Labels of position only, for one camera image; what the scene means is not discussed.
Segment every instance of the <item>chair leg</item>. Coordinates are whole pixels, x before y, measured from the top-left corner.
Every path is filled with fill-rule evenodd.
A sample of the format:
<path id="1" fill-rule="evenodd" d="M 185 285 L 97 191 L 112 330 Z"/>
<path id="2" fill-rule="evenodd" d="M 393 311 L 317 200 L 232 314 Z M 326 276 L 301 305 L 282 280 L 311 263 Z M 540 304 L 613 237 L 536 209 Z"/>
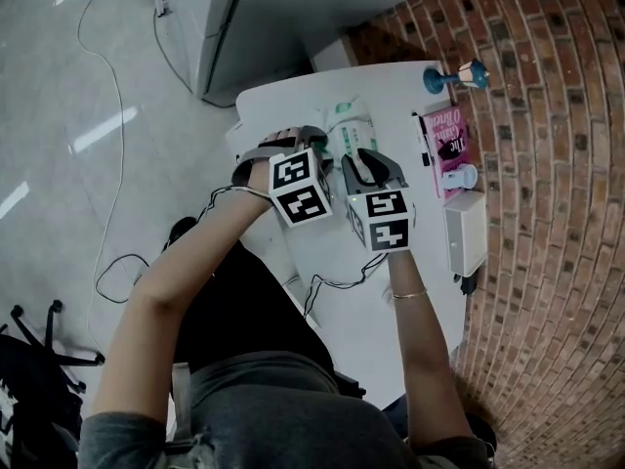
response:
<path id="1" fill-rule="evenodd" d="M 16 325 L 20 329 L 20 332 L 26 338 L 26 340 L 31 346 L 42 348 L 43 345 L 41 344 L 41 342 L 39 342 L 36 339 L 36 337 L 32 333 L 30 333 L 30 330 L 26 328 L 26 325 L 24 325 L 21 322 L 20 320 L 21 315 L 23 315 L 23 309 L 21 308 L 21 306 L 15 306 L 13 310 L 11 311 L 11 318 L 13 318 L 13 321 L 16 323 Z"/>
<path id="2" fill-rule="evenodd" d="M 48 308 L 48 320 L 46 321 L 46 349 L 52 349 L 52 335 L 54 332 L 55 313 L 60 313 L 63 309 L 63 302 L 55 300 Z"/>
<path id="3" fill-rule="evenodd" d="M 69 389 L 71 389 L 74 393 L 76 393 L 77 395 L 82 395 L 85 393 L 85 391 L 87 391 L 87 384 L 85 384 L 84 382 L 74 382 L 72 381 L 69 376 L 64 372 L 64 370 L 61 370 L 62 376 L 65 379 L 65 384 L 67 384 L 67 387 L 69 387 Z"/>
<path id="4" fill-rule="evenodd" d="M 84 360 L 73 356 L 57 355 L 57 363 L 61 366 L 100 366 L 104 364 L 104 356 L 97 353 L 93 360 Z"/>

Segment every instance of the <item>gray floor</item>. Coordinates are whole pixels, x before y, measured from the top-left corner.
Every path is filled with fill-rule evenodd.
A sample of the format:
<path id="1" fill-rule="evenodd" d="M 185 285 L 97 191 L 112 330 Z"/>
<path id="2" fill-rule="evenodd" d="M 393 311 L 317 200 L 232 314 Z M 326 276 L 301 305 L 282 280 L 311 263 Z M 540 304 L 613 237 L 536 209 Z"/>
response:
<path id="1" fill-rule="evenodd" d="M 109 71 L 76 42 L 86 3 L 0 0 L 0 203 L 28 189 L 10 210 L 0 205 L 0 322 L 20 304 L 41 329 L 50 303 L 61 299 L 57 337 L 70 349 L 95 349 L 87 310 L 120 160 L 119 131 L 109 130 L 119 113 Z M 172 224 L 197 214 L 229 178 L 224 134 L 236 112 L 188 94 L 156 48 L 152 12 L 152 0 L 94 0 L 83 22 L 83 41 L 109 58 L 124 109 L 134 114 L 125 124 L 124 185 L 99 271 L 129 252 L 153 260 Z M 166 26 L 159 27 L 167 44 Z M 98 127 L 107 135 L 79 151 L 77 138 Z M 123 298 L 137 270 L 127 263 L 103 289 Z M 95 300 L 89 319 L 104 348 L 122 310 Z M 88 384 L 88 404 L 99 371 L 76 374 Z"/>

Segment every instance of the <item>white box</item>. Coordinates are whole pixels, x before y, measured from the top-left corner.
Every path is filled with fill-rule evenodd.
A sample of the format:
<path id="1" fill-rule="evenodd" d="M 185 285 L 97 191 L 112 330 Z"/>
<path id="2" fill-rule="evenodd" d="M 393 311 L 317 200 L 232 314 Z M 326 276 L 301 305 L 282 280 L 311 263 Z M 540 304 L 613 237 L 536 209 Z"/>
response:
<path id="1" fill-rule="evenodd" d="M 332 194 L 311 148 L 270 158 L 270 197 L 289 225 L 332 215 Z"/>
<path id="2" fill-rule="evenodd" d="M 488 255 L 486 195 L 461 192 L 444 205 L 443 212 L 449 270 L 469 277 Z"/>
<path id="3" fill-rule="evenodd" d="M 369 252 L 410 248 L 413 207 L 406 188 L 351 194 L 347 204 L 352 229 Z"/>

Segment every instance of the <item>white table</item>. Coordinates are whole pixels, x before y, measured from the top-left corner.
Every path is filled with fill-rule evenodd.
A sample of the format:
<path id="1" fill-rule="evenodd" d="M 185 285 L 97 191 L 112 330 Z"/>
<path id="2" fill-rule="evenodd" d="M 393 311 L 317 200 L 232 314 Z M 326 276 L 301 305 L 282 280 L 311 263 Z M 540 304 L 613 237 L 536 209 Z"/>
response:
<path id="1" fill-rule="evenodd" d="M 229 145 L 233 155 L 244 154 L 270 132 L 307 124 L 323 128 L 320 110 L 360 95 L 371 114 L 379 151 L 401 165 L 414 193 L 417 227 L 412 252 L 451 351 L 462 340 L 465 296 L 448 270 L 443 202 L 435 192 L 432 169 L 421 163 L 410 117 L 413 110 L 426 114 L 449 106 L 446 90 L 433 96 L 423 86 L 423 71 L 431 65 L 438 63 L 338 69 L 245 91 L 236 101 L 241 124 L 230 132 Z M 332 177 L 330 184 L 337 185 Z M 284 229 L 287 248 L 306 284 L 315 273 L 357 280 L 360 269 L 373 258 L 352 232 L 342 200 L 334 200 L 333 210 L 330 218 Z M 277 217 L 270 221 L 275 228 Z M 404 392 L 395 312 L 384 299 L 388 288 L 388 269 L 382 266 L 365 284 L 350 290 L 321 287 L 314 303 L 318 334 L 337 369 L 358 380 L 367 390 L 365 398 L 379 407 Z"/>

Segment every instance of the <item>brick wall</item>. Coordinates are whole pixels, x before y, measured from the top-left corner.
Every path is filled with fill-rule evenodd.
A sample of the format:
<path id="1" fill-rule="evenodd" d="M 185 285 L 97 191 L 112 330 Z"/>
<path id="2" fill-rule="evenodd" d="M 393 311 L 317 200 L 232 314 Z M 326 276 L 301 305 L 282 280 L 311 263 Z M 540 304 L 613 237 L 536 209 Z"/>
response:
<path id="1" fill-rule="evenodd" d="M 350 34 L 360 64 L 480 58 L 453 88 L 487 194 L 488 261 L 454 355 L 500 467 L 624 449 L 625 0 L 408 0 Z"/>

